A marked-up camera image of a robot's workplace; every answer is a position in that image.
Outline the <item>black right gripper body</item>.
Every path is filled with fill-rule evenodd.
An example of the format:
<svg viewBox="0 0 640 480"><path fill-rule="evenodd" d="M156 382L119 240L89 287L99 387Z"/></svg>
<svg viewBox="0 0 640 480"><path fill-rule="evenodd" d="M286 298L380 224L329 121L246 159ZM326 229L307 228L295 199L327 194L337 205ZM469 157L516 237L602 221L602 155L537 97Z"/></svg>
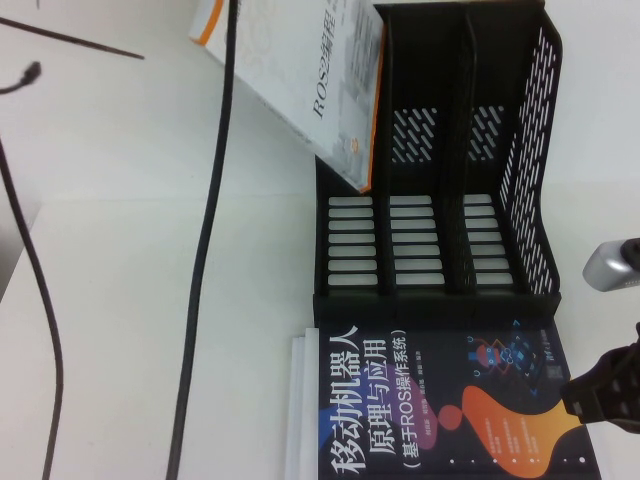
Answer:
<svg viewBox="0 0 640 480"><path fill-rule="evenodd" d="M639 345L616 348L563 386L566 411L582 424L608 422L639 433Z"/></svg>

